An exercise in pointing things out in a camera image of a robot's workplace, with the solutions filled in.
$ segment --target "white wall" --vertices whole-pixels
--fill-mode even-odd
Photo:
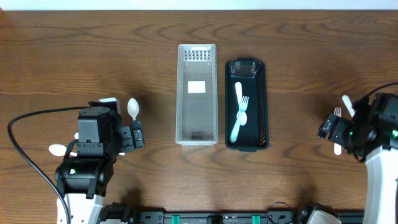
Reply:
[[[0,0],[3,10],[398,9],[398,0]]]

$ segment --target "plastic fork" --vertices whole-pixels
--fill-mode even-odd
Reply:
[[[334,115],[341,117],[341,107],[335,108]],[[338,156],[341,155],[341,153],[343,152],[343,150],[341,149],[341,146],[337,143],[335,143],[334,151],[335,151],[335,154]]]
[[[236,119],[234,128],[232,129],[231,136],[229,137],[229,140],[231,142],[236,142],[236,139],[238,138],[239,127],[241,126],[243,113],[248,108],[248,103],[249,103],[249,97],[248,96],[243,96],[242,100],[241,100],[241,103],[239,104],[239,115],[238,115],[238,118]]]

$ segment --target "brown wood surface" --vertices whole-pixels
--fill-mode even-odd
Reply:
[[[314,200],[363,209],[366,169],[335,156],[317,130],[341,96],[358,99],[398,79],[396,11],[80,11],[0,15],[0,222],[55,223],[56,195],[13,148],[8,121],[36,110],[85,106],[109,96],[140,104],[146,146],[114,166],[105,204],[177,210],[264,210]],[[220,141],[175,143],[177,46],[216,44]],[[267,65],[265,151],[224,144],[224,65],[255,57]],[[398,93],[398,89],[386,91]],[[17,140],[53,178],[48,152],[77,131],[77,111],[27,118]]]

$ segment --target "wooden tabletop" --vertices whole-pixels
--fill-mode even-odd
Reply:
[[[264,210],[308,200],[364,209],[366,168],[317,138],[341,96],[358,99],[397,81],[396,11],[65,11],[0,15],[0,222],[55,223],[57,197],[13,148],[6,125],[37,110],[86,106],[115,96],[140,104],[145,148],[114,165],[105,204],[167,211]],[[220,141],[175,143],[177,46],[216,44]],[[224,144],[224,65],[267,65],[270,147]],[[390,88],[386,92],[397,93]],[[77,111],[18,121],[14,134],[49,175],[48,152],[77,132]],[[343,116],[349,114],[343,110]]]

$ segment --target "white paper square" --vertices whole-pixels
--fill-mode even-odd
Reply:
[[[206,81],[188,81],[188,93],[206,93]]]

